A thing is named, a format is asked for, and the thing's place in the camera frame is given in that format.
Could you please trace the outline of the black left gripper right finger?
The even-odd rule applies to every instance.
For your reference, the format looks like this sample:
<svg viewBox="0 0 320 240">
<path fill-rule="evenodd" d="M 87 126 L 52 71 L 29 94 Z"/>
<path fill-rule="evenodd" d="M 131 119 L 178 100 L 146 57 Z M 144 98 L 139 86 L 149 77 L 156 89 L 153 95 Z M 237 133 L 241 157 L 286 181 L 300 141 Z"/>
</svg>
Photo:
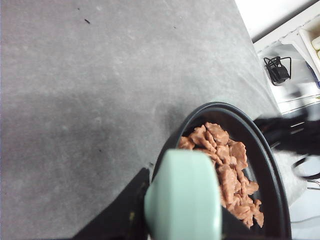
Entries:
<svg viewBox="0 0 320 240">
<path fill-rule="evenodd" d="M 222 207 L 222 240 L 250 240 L 250 230 L 226 208 Z"/>
</svg>

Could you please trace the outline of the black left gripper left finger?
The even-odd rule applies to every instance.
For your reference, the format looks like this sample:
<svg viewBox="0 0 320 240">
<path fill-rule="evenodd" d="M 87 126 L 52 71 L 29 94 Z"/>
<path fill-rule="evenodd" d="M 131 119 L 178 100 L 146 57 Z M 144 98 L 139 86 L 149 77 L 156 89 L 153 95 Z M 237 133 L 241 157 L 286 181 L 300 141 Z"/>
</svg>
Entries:
<svg viewBox="0 0 320 240">
<path fill-rule="evenodd" d="M 142 168 L 115 200 L 76 233 L 73 240 L 147 240 L 144 197 L 150 171 Z"/>
</svg>

